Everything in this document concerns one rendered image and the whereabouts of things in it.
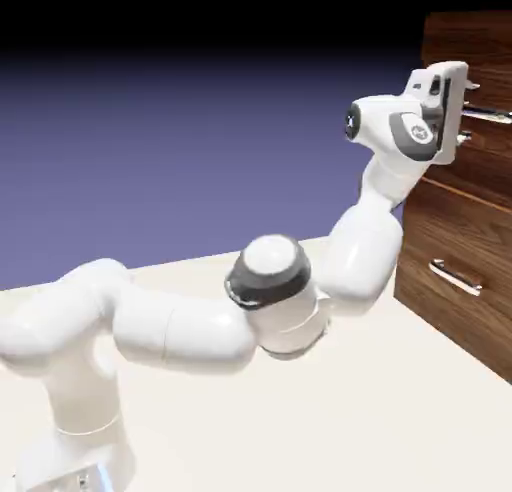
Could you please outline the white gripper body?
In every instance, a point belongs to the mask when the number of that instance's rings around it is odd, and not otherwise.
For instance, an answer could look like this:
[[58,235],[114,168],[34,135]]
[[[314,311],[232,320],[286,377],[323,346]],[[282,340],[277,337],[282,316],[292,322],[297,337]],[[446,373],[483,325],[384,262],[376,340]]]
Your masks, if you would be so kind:
[[468,69],[468,65],[462,61],[449,61],[445,63],[443,78],[449,80],[450,84],[448,87],[444,87],[443,90],[444,123],[442,142],[438,154],[438,163],[440,165],[449,165],[456,157]]

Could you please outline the dark wood drawer front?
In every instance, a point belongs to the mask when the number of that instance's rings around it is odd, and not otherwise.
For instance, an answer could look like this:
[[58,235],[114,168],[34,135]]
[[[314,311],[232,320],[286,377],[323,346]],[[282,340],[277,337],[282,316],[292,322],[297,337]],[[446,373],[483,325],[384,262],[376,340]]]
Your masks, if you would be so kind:
[[[512,385],[512,213],[420,182],[403,210],[395,298]],[[467,294],[432,259],[483,290]]]
[[[466,92],[467,105],[512,112],[512,10],[431,13],[422,59],[467,62],[469,80],[480,85]],[[512,124],[464,116],[461,128],[471,139],[453,164],[430,168],[425,180],[512,211]]]

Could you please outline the dark wood cabinet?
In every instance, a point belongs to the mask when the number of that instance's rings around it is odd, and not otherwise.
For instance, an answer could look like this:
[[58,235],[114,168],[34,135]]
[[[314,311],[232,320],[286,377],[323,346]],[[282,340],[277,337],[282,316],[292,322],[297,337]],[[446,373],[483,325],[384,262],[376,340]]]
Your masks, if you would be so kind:
[[394,295],[512,384],[512,10],[430,14],[422,58],[472,84],[455,161],[405,202]]

